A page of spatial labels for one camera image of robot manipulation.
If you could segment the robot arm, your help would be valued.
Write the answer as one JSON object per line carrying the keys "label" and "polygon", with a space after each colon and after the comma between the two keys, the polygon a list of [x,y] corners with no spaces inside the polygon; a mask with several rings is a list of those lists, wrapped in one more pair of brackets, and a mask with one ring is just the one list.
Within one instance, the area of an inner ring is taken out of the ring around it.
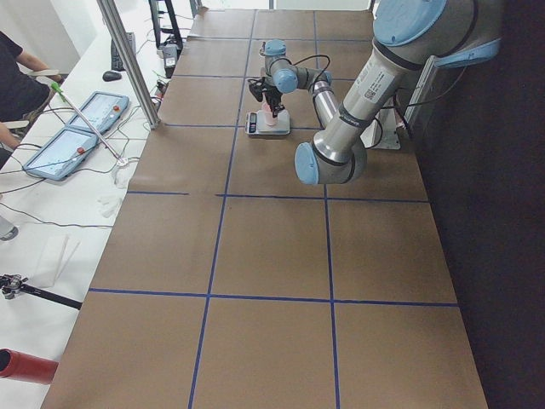
{"label": "robot arm", "polygon": [[336,101],[325,69],[292,64],[284,42],[277,39],[263,44],[262,76],[249,81],[250,93],[277,117],[284,110],[284,94],[308,91],[323,129],[297,147],[296,174],[308,185],[347,183],[366,165],[361,135],[402,78],[420,71],[431,56],[444,67],[493,58],[504,8],[503,1],[382,1],[373,22],[370,58],[342,102]]}

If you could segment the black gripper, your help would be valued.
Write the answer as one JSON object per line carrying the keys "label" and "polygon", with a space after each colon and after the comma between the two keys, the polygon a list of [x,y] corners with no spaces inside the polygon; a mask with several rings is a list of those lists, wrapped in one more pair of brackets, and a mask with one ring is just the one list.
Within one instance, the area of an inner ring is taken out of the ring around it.
{"label": "black gripper", "polygon": [[263,94],[267,104],[270,106],[272,117],[277,118],[281,112],[282,93],[274,85],[264,84]]}

